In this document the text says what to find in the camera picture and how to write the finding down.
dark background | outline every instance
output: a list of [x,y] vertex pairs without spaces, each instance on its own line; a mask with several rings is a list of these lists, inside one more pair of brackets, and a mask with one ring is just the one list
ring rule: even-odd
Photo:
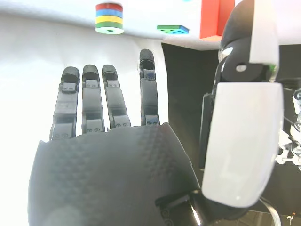
[[[197,51],[162,44],[168,81],[169,123],[189,155],[199,182],[203,173],[198,169],[198,142],[202,98],[211,92],[218,51]],[[301,45],[280,46],[280,70],[277,79],[301,77]],[[292,93],[285,91],[285,115],[295,117]],[[290,162],[275,164],[273,174],[263,193],[280,214],[301,214],[301,171]],[[253,210],[267,211],[261,203]]]

textured palm surface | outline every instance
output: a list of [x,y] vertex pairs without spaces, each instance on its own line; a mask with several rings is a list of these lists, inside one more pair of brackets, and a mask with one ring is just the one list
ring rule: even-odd
[[199,189],[167,123],[39,144],[30,226],[164,225],[158,198]]

robotic hand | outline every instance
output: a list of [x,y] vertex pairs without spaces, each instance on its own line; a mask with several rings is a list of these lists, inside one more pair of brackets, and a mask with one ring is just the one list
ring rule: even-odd
[[82,135],[76,137],[79,71],[64,70],[50,141],[39,143],[32,168],[29,225],[207,226],[244,215],[270,177],[283,120],[282,87],[269,82],[278,46],[265,42],[270,60],[254,53],[253,9],[260,3],[237,5],[223,34],[213,91],[203,99],[201,186],[177,136],[159,123],[154,58],[143,49],[140,127],[130,126],[117,72],[105,65],[111,126],[105,131],[98,70],[86,65]]

green ring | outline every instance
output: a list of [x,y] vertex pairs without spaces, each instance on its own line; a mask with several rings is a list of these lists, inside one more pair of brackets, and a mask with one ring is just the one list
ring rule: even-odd
[[95,28],[100,28],[100,27],[116,27],[123,29],[123,24],[117,23],[117,22],[100,22],[95,24]]

blue ring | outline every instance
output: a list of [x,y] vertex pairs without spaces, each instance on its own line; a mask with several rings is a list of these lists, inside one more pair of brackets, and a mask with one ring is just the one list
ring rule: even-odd
[[123,18],[123,13],[113,9],[101,9],[96,11],[96,16],[118,16]]

